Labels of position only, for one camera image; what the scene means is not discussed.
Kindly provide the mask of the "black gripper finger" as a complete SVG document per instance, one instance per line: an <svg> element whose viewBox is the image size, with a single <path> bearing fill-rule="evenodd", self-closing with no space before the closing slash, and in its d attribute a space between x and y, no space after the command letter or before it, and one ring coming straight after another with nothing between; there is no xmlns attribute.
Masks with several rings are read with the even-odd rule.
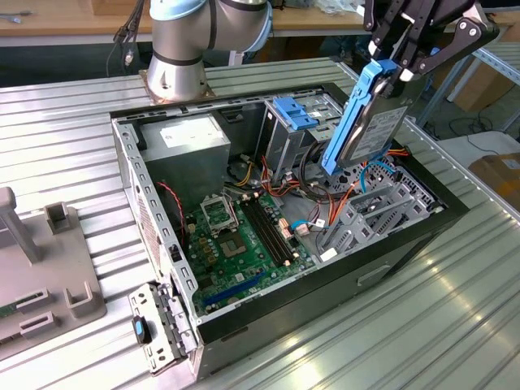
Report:
<svg viewBox="0 0 520 390"><path fill-rule="evenodd" d="M410 82L445 64L453 64L486 45L498 36L496 24L476 16L462 16L456 23L452 40L436 49L435 43L443 29L425 27L421 32L410 30L400 57L400 81Z"/></svg>
<svg viewBox="0 0 520 390"><path fill-rule="evenodd" d="M364 29L371 33L368 46L374 60L390 59L394 45L401 39L410 22L402 17L407 1L372 1L364 5Z"/></svg>

